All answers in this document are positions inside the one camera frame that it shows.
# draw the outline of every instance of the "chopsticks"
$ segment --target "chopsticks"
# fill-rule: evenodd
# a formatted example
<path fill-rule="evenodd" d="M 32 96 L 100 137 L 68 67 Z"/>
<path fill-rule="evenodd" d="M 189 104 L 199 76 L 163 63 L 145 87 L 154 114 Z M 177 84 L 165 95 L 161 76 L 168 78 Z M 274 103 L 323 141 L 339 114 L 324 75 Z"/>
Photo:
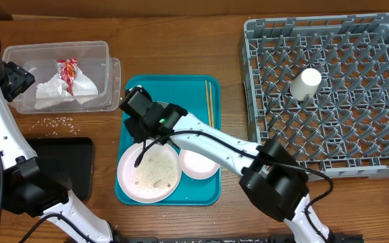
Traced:
<path fill-rule="evenodd" d="M 209 89 L 208 89 L 208 82 L 205 81 L 205 96 L 207 97 L 207 109 L 208 109 L 208 123 L 209 126 L 214 128 L 214 105 L 213 105 L 213 88 L 211 86 L 211 83 L 209 83 Z"/>

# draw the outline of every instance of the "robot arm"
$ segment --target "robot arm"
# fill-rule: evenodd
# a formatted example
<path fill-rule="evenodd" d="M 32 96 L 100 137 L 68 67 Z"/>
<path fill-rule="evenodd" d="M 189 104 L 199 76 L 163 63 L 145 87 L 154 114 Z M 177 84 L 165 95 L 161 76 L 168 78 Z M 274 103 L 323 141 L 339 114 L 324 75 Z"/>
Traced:
<path fill-rule="evenodd" d="M 112 230 L 103 219 L 95 216 L 71 191 L 71 182 L 60 179 L 67 175 L 58 171 L 54 173 L 47 164 L 55 161 L 44 161 L 37 158 L 35 151 L 20 133 L 7 103 L 4 101 L 0 88 L 0 153 L 3 162 L 3 175 L 6 180 L 3 208 L 12 213 L 28 213 L 31 216 L 46 217 L 52 213 L 63 215 L 72 222 L 91 242 L 112 242 Z M 21 193 L 15 188 L 22 188 Z M 65 221 L 55 217 L 48 221 L 60 227 L 65 233 L 82 242 L 77 234 Z"/>
<path fill-rule="evenodd" d="M 139 136 L 142 133 L 147 133 L 151 138 L 160 138 L 176 132 L 177 135 L 169 136 L 176 146 L 199 153 L 238 175 L 240 185 L 251 202 L 271 218 L 285 221 L 294 233 L 295 242 L 324 242 L 303 213 L 309 203 L 306 186 L 308 177 L 305 172 L 268 167 L 261 160 L 298 166 L 279 142 L 270 140 L 262 146 L 229 136 L 204 124 L 177 105 L 168 104 L 164 107 L 162 103 L 152 102 L 149 94 L 139 86 L 126 94 L 120 108 L 130 116 L 125 125 L 136 142 L 143 140 L 144 136 Z M 190 131 L 190 134 L 180 134 L 184 131 Z M 242 156 L 222 143 L 193 131 L 211 135 L 251 157 Z M 331 239 L 329 229 L 320 222 L 313 208 L 310 207 L 309 212 L 315 227 L 324 238 Z"/>

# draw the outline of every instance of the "wooden table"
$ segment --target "wooden table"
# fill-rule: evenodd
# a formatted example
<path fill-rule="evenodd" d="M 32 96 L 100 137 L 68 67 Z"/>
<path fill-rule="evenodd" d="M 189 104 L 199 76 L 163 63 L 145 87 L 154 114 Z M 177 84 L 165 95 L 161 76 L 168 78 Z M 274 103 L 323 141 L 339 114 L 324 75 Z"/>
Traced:
<path fill-rule="evenodd" d="M 123 86 L 139 74 L 206 74 L 222 88 L 222 130 L 247 138 L 247 111 L 240 81 L 237 44 L 249 18 L 292 16 L 222 16 L 201 18 L 125 18 L 0 22 L 3 48 L 9 45 L 64 41 L 106 41 L 110 55 L 122 63 Z M 14 117 L 25 137 L 86 136 L 95 144 L 93 191 L 86 205 L 125 236 L 220 237 L 290 233 L 251 205 L 238 178 L 222 172 L 222 194 L 210 207 L 127 206 L 114 185 L 122 112 L 20 115 Z M 72 118 L 66 126 L 37 125 L 44 118 Z M 309 184 L 312 197 L 327 188 Z M 335 180 L 335 190 L 315 205 L 320 219 L 335 232 L 364 234 L 366 242 L 389 242 L 389 180 Z M 38 220 L 3 212 L 2 242 L 18 240 Z M 63 242 L 67 235 L 44 223 L 29 242 Z"/>

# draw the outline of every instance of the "snack wrapper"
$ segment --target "snack wrapper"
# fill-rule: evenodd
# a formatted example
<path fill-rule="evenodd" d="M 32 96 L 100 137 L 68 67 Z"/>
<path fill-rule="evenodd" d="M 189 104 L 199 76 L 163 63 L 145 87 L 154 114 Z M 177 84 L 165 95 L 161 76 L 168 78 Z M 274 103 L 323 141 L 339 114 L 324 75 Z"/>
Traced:
<path fill-rule="evenodd" d="M 76 77 L 78 60 L 75 58 L 59 59 L 57 61 L 57 70 L 59 78 L 68 84 L 67 92 L 73 95 L 73 81 Z"/>

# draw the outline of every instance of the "small white bowl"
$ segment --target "small white bowl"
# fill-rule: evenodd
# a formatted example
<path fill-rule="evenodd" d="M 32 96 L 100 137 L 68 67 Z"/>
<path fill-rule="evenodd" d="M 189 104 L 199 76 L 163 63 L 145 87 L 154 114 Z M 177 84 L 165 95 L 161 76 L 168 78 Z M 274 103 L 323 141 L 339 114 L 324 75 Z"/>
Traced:
<path fill-rule="evenodd" d="M 151 144 L 152 140 L 147 140 L 147 146 L 148 144 Z M 165 144 L 163 146 L 156 144 L 152 146 L 145 154 L 144 158 L 150 154 L 153 153 L 167 153 L 171 158 L 172 162 L 176 164 L 177 168 L 177 178 L 176 183 L 170 187 L 167 190 L 163 190 L 160 192 L 150 193 L 150 192 L 143 192 L 140 191 L 136 185 L 134 185 L 132 181 L 132 177 L 134 174 L 134 162 L 136 158 L 140 155 L 140 152 L 142 151 L 142 143 L 140 144 L 133 144 L 130 148 L 124 152 L 124 154 L 121 156 L 120 162 L 118 163 L 118 170 L 117 170 L 117 178 L 118 183 L 120 184 L 120 187 L 122 191 L 131 199 L 135 200 L 136 202 L 142 202 L 142 203 L 156 203 L 159 202 L 165 198 L 167 198 L 170 194 L 174 192 L 178 184 L 181 180 L 181 167 L 178 163 L 178 154 L 177 152 L 168 144 Z"/>
<path fill-rule="evenodd" d="M 213 176 L 220 165 L 203 155 L 181 149 L 180 166 L 182 171 L 196 180 L 204 180 Z"/>

